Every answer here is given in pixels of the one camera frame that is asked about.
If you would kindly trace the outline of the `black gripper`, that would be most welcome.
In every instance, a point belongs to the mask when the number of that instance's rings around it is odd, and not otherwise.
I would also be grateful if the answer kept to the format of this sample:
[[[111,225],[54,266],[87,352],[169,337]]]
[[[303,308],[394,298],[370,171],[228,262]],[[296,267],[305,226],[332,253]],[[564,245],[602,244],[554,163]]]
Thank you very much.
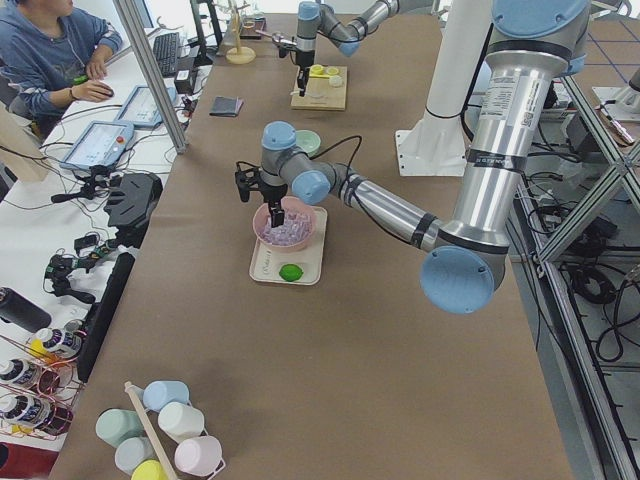
[[[307,91],[309,81],[309,69],[315,64],[315,51],[297,50],[295,55],[295,64],[299,67],[297,75],[298,95],[304,97]]]
[[[271,227],[282,226],[284,224],[284,209],[281,205],[281,200],[287,194],[287,184],[274,186],[261,181],[259,183],[259,192],[264,202],[268,203]]]

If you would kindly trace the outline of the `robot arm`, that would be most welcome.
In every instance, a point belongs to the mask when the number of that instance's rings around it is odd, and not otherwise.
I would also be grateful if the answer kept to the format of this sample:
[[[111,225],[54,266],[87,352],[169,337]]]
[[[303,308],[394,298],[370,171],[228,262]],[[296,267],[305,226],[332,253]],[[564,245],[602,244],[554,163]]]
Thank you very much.
[[[399,131],[397,159],[414,176],[458,177],[440,219],[358,173],[313,159],[295,128],[267,124],[257,183],[275,225],[284,197],[328,196],[425,252],[420,285],[441,310],[470,314],[500,287],[506,222],[553,81],[584,63],[586,1],[456,1],[446,20],[423,117]]]
[[[344,56],[353,55],[360,42],[385,19],[401,11],[399,1],[376,1],[369,9],[348,23],[342,23],[334,9],[320,1],[302,1],[297,11],[295,64],[298,95],[306,95],[311,67],[315,64],[316,38],[327,38]]]

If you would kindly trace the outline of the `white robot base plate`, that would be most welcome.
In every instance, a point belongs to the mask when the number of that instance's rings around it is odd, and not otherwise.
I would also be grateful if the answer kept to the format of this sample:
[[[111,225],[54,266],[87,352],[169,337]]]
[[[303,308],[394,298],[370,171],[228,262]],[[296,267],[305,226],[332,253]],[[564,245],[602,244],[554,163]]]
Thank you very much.
[[[466,145],[461,132],[397,130],[394,139],[401,176],[461,177],[464,174]]]

